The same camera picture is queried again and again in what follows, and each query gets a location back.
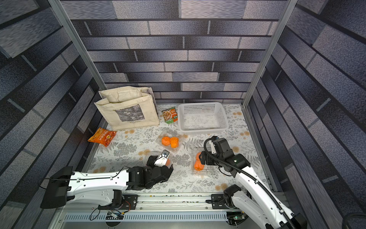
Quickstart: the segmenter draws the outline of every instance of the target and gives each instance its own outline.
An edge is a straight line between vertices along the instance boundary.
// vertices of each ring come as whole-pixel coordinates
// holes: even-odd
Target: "orange snack bag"
[[[199,160],[197,160],[196,163],[194,164],[194,169],[197,171],[201,171],[202,169],[204,169],[204,167],[205,165],[202,165]]]
[[[116,133],[116,131],[110,131],[99,127],[97,132],[95,132],[95,134],[91,138],[89,138],[88,141],[100,143],[107,147],[116,135]]]
[[[161,139],[161,143],[162,143],[163,145],[165,145],[165,146],[170,145],[170,137],[163,137],[163,138]]]
[[[172,148],[177,148],[179,146],[179,138],[177,138],[177,137],[171,137],[170,138],[170,146]]]

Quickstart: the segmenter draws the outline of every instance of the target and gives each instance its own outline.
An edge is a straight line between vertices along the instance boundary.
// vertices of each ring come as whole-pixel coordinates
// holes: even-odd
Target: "snack bag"
[[[97,132],[95,132],[95,134],[91,138],[89,138],[88,141],[100,143],[107,147],[116,135],[116,133],[116,131],[110,131],[99,127]]]
[[[169,109],[163,110],[163,117],[164,117],[164,121],[167,124],[171,124],[173,122],[178,121],[178,114],[175,111],[175,107],[171,107]]]

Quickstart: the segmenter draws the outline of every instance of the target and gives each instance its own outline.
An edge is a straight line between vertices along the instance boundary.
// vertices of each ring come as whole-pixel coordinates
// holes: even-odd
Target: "aluminum frame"
[[[269,177],[269,181],[270,181],[270,183],[272,185],[272,188],[275,191],[278,192],[279,189],[276,186],[276,183],[275,183],[275,180],[273,179],[273,176],[272,176],[271,171],[269,170],[269,167],[268,167],[266,158],[265,158],[264,153],[262,151],[261,145],[259,144],[258,137],[255,134],[254,126],[253,126],[253,123],[252,123],[252,121],[250,119],[250,115],[249,115],[248,109],[246,107],[242,107],[242,111],[243,111],[243,115],[244,115],[244,118],[245,118],[245,122],[248,125],[249,132],[251,133],[250,136],[252,137],[252,140],[253,140],[253,143],[254,143],[254,147],[255,147],[255,149],[257,151],[257,154],[258,154],[259,160],[261,162],[261,165],[262,165],[264,174],[266,174]]]
[[[50,3],[53,11],[55,12],[56,16],[60,20],[61,24],[65,28],[67,34],[69,35],[71,41],[75,45],[77,51],[79,52],[81,58],[83,59],[83,61],[86,64],[86,66],[88,67],[91,75],[97,82],[99,88],[101,90],[106,90],[107,86],[105,85],[102,77],[100,76],[100,73],[99,73],[97,67],[95,66],[94,62],[92,61],[92,58],[90,57],[83,42],[81,41],[78,32],[76,32],[76,29],[73,26],[70,18],[68,17],[60,0],[48,0],[48,2]]]
[[[211,194],[222,193],[129,193],[138,195],[135,213],[146,212],[223,212],[241,211],[240,209],[212,209],[206,200],[211,199]],[[273,193],[282,203],[288,206],[283,192]],[[67,204],[57,208],[49,229],[60,229],[64,224],[67,213],[92,212],[95,204]]]
[[[266,48],[266,51],[264,52],[264,55],[262,57],[261,62],[259,63],[258,69],[256,70],[253,80],[249,85],[248,91],[245,93],[245,97],[243,99],[242,107],[246,107],[249,104],[250,99],[253,96],[253,92],[255,88],[257,87],[259,79],[263,76],[265,66],[267,65],[267,62],[275,49],[275,46],[280,39],[280,36],[285,28],[285,25],[287,24],[288,19],[290,18],[290,15],[292,11],[295,8],[295,5],[298,0],[288,0],[285,6],[285,9],[283,13],[281,14],[281,17],[277,23],[277,27],[271,37],[271,40],[268,44],[268,47]]]

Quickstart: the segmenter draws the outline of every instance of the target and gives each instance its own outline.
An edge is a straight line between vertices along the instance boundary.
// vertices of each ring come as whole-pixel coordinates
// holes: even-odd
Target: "canvas tote bag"
[[[125,86],[99,92],[104,99],[94,103],[112,130],[159,125],[151,88]]]

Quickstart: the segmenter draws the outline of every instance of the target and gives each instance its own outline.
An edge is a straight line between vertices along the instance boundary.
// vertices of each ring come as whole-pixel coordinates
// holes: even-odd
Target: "wire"
[[[366,218],[366,214],[364,214],[364,213],[349,213],[349,214],[345,215],[343,217],[343,221],[342,221],[342,229],[346,229],[348,220],[350,220],[352,218],[355,218],[355,217]]]
[[[121,204],[121,206],[119,206],[118,208],[116,208],[115,210],[117,211],[118,209],[120,209],[121,207],[123,207],[123,205],[124,205],[124,201],[123,201],[123,203]]]
[[[227,174],[223,173],[223,172],[221,171],[221,169],[220,169],[220,166],[219,166],[219,171],[220,171],[222,174],[224,174],[225,176],[232,177],[232,175],[227,175]]]
[[[40,188],[43,188],[42,186],[41,186],[41,182],[40,181],[43,181],[43,178],[41,178],[41,179],[39,179],[38,180],[38,187],[40,187]]]
[[[116,215],[119,219],[123,219],[123,214],[122,214],[122,212],[120,212],[120,211],[118,211],[119,212],[119,215]]]
[[[224,165],[226,165],[226,166],[229,166],[229,167],[231,167],[231,168],[233,168],[233,169],[235,169],[238,173],[243,173],[244,175],[246,175],[247,177],[249,177],[250,179],[252,179],[253,181],[256,181],[257,179],[255,178],[255,177],[253,177],[252,175],[250,175],[249,173],[247,173],[247,172],[245,172],[245,171],[243,171],[242,169],[240,169],[240,168],[238,168],[237,166],[233,166],[232,164],[229,164],[229,163],[227,163],[227,162],[225,162],[225,161],[222,161],[222,160],[220,160],[220,159],[218,159],[218,158],[216,158],[216,157],[214,157],[214,156],[212,156],[211,154],[209,154],[208,152],[208,150],[207,150],[207,147],[206,147],[206,144],[207,144],[207,142],[208,141],[212,141],[213,139],[212,138],[208,138],[208,139],[206,139],[205,140],[205,142],[203,143],[203,148],[205,149],[205,152],[206,152],[206,154],[211,158],[211,159],[213,159],[213,160],[215,160],[215,161],[218,161],[218,162],[220,162],[220,163],[222,163],[222,164],[224,164]],[[264,184],[262,184],[261,182],[258,182],[257,183],[266,193],[267,193],[267,195],[272,199],[272,201],[274,202],[274,204],[277,206],[277,208],[280,210],[280,213],[281,214],[283,214],[283,216],[285,217],[285,219],[287,220],[287,222],[290,224],[290,227],[292,228],[292,229],[296,229],[295,228],[295,225],[294,225],[294,223],[291,221],[291,219],[288,217],[288,215],[286,214],[286,212],[282,209],[282,207],[281,207],[281,205],[278,203],[278,201],[276,200],[276,198],[273,196],[273,194],[267,189],[267,187],[266,186],[264,186]]]
[[[248,219],[249,216],[245,216],[244,219],[240,220],[239,222],[237,222],[235,219],[232,219],[232,220],[229,220],[229,221],[226,221],[230,226],[238,226],[239,224],[241,224],[242,222],[244,222],[246,219]]]
[[[98,217],[98,215],[100,214],[100,209],[99,209],[98,215],[92,219],[92,214],[93,214],[93,213],[95,212],[95,210],[97,210],[97,209],[99,209],[99,208],[94,209],[94,211],[90,214],[90,216],[89,216],[89,220],[90,220],[90,221],[95,220],[95,219]]]
[[[127,203],[128,203],[128,205],[129,205],[129,209],[128,209],[127,211],[125,211],[124,213],[128,212],[129,210],[131,210],[131,204],[130,204],[127,200],[125,200],[125,202],[127,202]]]

